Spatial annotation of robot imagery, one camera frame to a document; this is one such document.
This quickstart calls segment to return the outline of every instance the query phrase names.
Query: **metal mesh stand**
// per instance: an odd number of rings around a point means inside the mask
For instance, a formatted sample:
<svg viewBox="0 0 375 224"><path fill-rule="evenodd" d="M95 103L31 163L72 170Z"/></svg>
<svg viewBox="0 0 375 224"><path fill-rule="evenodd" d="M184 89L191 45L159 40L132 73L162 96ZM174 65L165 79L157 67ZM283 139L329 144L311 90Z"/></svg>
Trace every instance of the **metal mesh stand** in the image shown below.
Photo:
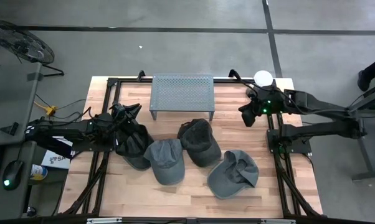
<svg viewBox="0 0 375 224"><path fill-rule="evenodd" d="M214 79L212 75L155 74L151 86L150 113L157 111L215 112Z"/></svg>

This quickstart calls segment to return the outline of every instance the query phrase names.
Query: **gray baseball cap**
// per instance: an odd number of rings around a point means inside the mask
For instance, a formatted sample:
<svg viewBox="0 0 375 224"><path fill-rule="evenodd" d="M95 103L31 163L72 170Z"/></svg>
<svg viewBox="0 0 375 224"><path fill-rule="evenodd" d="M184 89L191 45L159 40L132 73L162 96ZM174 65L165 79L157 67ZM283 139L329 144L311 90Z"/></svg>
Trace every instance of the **gray baseball cap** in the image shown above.
<svg viewBox="0 0 375 224"><path fill-rule="evenodd" d="M150 161L154 176L163 185L177 184L185 176L182 145L179 139L153 142L144 157Z"/></svg>
<svg viewBox="0 0 375 224"><path fill-rule="evenodd" d="M212 135L211 125L205 119L193 119L183 124L178 138L197 166L206 167L219 162L221 149Z"/></svg>
<svg viewBox="0 0 375 224"><path fill-rule="evenodd" d="M259 170L252 158L241 150L230 150L210 172L207 183L219 199L231 198L246 187L255 187Z"/></svg>

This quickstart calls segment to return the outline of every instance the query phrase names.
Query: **cap brim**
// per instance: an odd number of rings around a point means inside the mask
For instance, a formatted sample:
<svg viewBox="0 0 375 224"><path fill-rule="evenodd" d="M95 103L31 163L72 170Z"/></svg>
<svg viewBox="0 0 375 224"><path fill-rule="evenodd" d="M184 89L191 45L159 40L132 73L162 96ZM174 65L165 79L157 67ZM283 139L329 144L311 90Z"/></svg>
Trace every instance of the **cap brim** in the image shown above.
<svg viewBox="0 0 375 224"><path fill-rule="evenodd" d="M245 183L233 183L226 177L225 170L229 166L230 162L221 162L213 168L207 178L208 187L219 199L231 198L247 186Z"/></svg>
<svg viewBox="0 0 375 224"><path fill-rule="evenodd" d="M212 144L210 148L204 151L195 152L187 149L187 153L189 154L189 157L192 159L195 165L199 167L211 166L219 162L219 160L221 159L221 149L219 148L219 145L214 137L211 136L211 138Z"/></svg>
<svg viewBox="0 0 375 224"><path fill-rule="evenodd" d="M144 171L150 168L150 161L145 159L143 156L140 157L126 157L123 156L124 160L138 171Z"/></svg>
<svg viewBox="0 0 375 224"><path fill-rule="evenodd" d="M153 168L153 173L157 181L163 185L177 184L182 181L185 176L183 156L170 168L160 168L155 163L152 163L151 167Z"/></svg>
<svg viewBox="0 0 375 224"><path fill-rule="evenodd" d="M151 144L151 142L153 142L153 138L148 135L148 138L149 138L149 144ZM132 140L132 138L128 138L127 141L131 141L131 145L130 147L135 147L137 149L137 145L135 144L135 142ZM125 142L120 146L120 150L122 151L125 151ZM151 164L150 164L150 161L147 160L145 157L142 156L138 156L138 157L128 157L128 156L123 156L124 160L132 166L132 168L138 170L138 171L144 171L146 169L149 169L151 167Z"/></svg>

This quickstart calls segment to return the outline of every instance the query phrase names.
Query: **table leg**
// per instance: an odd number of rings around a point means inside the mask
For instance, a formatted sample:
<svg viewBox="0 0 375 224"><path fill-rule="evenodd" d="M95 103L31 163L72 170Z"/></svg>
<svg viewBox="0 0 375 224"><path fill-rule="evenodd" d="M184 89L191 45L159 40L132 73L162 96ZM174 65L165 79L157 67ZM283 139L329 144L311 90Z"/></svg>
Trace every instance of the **table leg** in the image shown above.
<svg viewBox="0 0 375 224"><path fill-rule="evenodd" d="M157 111L150 111L151 116L153 117L153 120L157 120Z"/></svg>
<svg viewBox="0 0 375 224"><path fill-rule="evenodd" d="M209 116L210 116L210 121L212 121L212 118L214 117L214 112L208 112Z"/></svg>
<svg viewBox="0 0 375 224"><path fill-rule="evenodd" d="M375 178L375 170L374 171L365 172L365 173L362 173L362 174L356 174L356 175L352 176L352 180L353 181L370 179L370 178Z"/></svg>

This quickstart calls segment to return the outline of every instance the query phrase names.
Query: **butcher block tabletop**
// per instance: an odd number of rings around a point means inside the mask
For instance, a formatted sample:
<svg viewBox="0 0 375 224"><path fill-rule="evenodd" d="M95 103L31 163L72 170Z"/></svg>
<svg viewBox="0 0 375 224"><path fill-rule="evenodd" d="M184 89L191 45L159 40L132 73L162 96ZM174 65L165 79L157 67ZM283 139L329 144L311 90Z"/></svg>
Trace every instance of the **butcher block tabletop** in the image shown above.
<svg viewBox="0 0 375 224"><path fill-rule="evenodd" d="M84 110L91 106L92 114L102 112L108 78L92 77ZM276 82L281 90L293 89L290 78L276 78ZM185 177L182 182L171 186L159 184L151 168L146 171L134 170L121 156L111 152L100 216L282 218L275 163L267 149L267 118L257 117L254 125L248 128L242 121L241 113L237 111L240 106L249 102L245 90L246 87L240 84L214 84L216 110L211 126L221 148L222 158L226 151L232 149L243 150L252 156L259 167L259 179L255 188L244 189L235 197L220 200L207 186L207 176L215 165L198 167L186 151L183 152ZM153 121L149 112L150 93L150 83L124 83L121 86L120 103L142 105L136 120L147 127L154 140L176 138L181 124L194 118L208 119L206 112L161 112L158 113L157 120ZM300 116L296 114L283 114L283 120L286 124L302 125ZM59 212L68 209L86 186L92 155L92 152L83 152L71 161ZM322 213L310 161L301 154L291 154L291 160L297 188L308 203ZM93 189L92 202L95 200L96 190L97 185ZM287 190L286 194L290 211L293 211L291 193Z"/></svg>

